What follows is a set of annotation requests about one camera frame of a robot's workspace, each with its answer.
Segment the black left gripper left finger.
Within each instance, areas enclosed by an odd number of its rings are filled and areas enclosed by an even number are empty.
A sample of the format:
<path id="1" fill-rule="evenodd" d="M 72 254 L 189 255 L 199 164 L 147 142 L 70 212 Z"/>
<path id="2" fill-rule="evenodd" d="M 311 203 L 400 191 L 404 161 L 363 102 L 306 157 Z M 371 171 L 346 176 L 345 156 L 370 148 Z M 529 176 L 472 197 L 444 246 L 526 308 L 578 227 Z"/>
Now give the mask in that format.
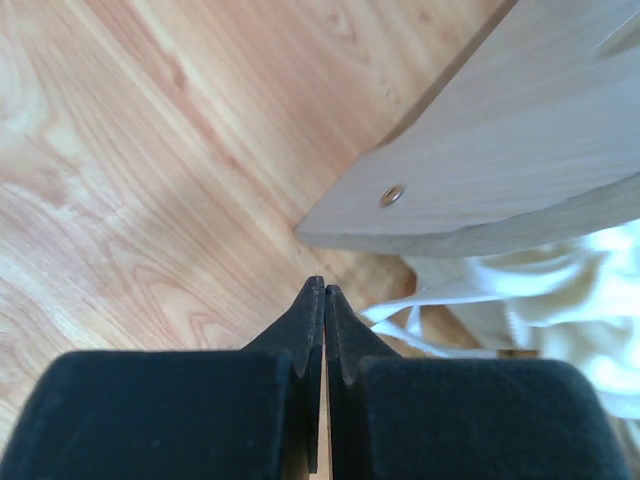
<path id="1" fill-rule="evenodd" d="M 324 282 L 238 350 L 74 351 L 37 381 L 5 479 L 306 479 L 318 468 Z"/>

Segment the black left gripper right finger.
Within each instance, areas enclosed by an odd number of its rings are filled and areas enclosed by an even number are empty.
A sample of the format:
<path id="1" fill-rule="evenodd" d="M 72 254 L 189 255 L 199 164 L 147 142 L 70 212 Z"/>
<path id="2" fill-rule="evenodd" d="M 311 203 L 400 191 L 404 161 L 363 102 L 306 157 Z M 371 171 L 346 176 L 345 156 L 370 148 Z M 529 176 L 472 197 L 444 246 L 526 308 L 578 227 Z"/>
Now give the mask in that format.
<path id="1" fill-rule="evenodd" d="M 594 390 L 540 359 L 410 359 L 325 297 L 336 479 L 627 479 Z"/>

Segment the wooden striped pet bed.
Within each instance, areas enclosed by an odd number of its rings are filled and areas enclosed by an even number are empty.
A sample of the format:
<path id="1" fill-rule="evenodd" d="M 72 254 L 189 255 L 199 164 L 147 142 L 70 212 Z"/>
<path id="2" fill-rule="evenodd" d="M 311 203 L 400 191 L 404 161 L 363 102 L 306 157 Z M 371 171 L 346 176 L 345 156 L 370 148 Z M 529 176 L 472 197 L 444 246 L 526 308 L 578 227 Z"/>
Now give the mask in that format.
<path id="1" fill-rule="evenodd" d="M 639 5 L 508 1 L 403 133 L 297 227 L 404 256 L 507 253 L 639 216 Z"/>

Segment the large bear print cushion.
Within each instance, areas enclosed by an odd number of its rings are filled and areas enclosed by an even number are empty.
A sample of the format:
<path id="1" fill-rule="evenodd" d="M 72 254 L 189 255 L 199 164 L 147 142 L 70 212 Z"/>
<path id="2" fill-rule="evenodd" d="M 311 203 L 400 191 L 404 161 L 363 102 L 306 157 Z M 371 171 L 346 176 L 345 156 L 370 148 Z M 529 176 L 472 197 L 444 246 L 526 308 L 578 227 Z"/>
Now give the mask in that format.
<path id="1" fill-rule="evenodd" d="M 481 347 L 428 342 L 420 311 L 460 309 Z M 374 332 L 442 358 L 534 351 L 576 367 L 623 438 L 639 441 L 639 223 L 550 245 L 463 260 L 459 278 L 373 305 Z"/>

